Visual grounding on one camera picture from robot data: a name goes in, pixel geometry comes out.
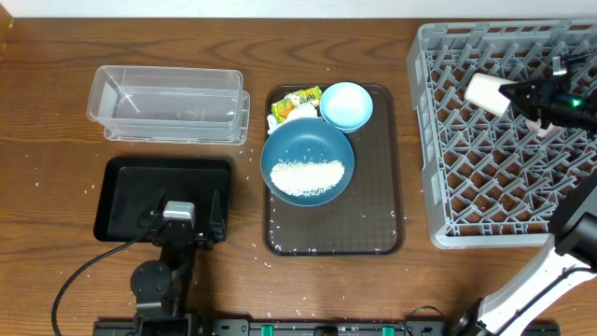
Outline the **pink cup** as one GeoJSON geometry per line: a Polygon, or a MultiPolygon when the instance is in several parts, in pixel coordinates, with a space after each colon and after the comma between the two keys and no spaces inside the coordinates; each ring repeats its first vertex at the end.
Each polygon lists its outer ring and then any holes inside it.
{"type": "Polygon", "coordinates": [[[554,125],[553,123],[550,123],[548,126],[543,126],[541,119],[538,119],[537,121],[527,119],[525,125],[530,131],[536,132],[536,135],[541,138],[549,137],[562,129],[562,127],[554,125]]]}

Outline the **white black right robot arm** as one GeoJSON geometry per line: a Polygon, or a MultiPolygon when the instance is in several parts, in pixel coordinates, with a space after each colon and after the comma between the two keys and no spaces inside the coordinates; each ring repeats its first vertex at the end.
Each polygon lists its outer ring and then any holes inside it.
{"type": "MultiPolygon", "coordinates": [[[[472,72],[459,82],[463,104],[502,119],[519,110],[532,134],[596,123],[590,98],[573,94],[573,58],[555,57],[550,79],[512,81],[472,72]]],[[[282,256],[391,253],[404,243],[398,221],[391,123],[369,91],[329,86],[309,118],[293,117],[269,133],[260,172],[269,193],[268,240],[282,256]]],[[[507,285],[480,299],[457,335],[516,335],[565,294],[596,274],[596,180],[588,177],[559,204],[539,253],[507,285]]]]}

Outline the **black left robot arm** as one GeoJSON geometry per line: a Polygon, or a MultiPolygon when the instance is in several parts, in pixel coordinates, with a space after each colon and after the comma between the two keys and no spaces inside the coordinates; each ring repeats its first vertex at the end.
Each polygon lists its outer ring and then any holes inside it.
{"type": "Polygon", "coordinates": [[[132,273],[136,314],[131,335],[204,335],[198,313],[187,309],[196,252],[213,248],[213,235],[197,224],[195,205],[169,201],[161,189],[138,217],[142,238],[161,249],[160,257],[132,273]]]}

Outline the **light blue bowl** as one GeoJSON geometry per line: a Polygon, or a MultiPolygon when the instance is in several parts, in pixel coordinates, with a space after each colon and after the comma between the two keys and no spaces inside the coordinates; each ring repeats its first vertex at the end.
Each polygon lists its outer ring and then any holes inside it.
{"type": "Polygon", "coordinates": [[[353,133],[370,119],[373,101],[363,86],[340,82],[323,91],[319,110],[327,123],[344,133],[353,133]]]}

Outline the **cream white cup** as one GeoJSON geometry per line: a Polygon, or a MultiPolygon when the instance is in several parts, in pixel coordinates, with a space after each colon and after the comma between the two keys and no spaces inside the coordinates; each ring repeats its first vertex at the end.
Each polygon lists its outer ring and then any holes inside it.
{"type": "Polygon", "coordinates": [[[502,117],[507,112],[510,101],[499,89],[509,84],[514,84],[514,81],[476,73],[465,90],[465,99],[486,112],[502,117]]]}

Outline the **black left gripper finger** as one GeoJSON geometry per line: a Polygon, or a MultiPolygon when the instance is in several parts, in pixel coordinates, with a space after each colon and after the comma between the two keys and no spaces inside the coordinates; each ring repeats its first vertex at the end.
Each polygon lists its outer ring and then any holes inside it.
{"type": "Polygon", "coordinates": [[[137,220],[137,226],[144,229],[152,229],[162,223],[163,211],[165,208],[165,188],[160,189],[152,198],[149,205],[141,212],[137,220]]]}
{"type": "Polygon", "coordinates": [[[209,227],[212,239],[215,243],[220,243],[226,240],[226,220],[220,191],[218,189],[215,190],[212,201],[212,207],[209,217],[209,227]]]}

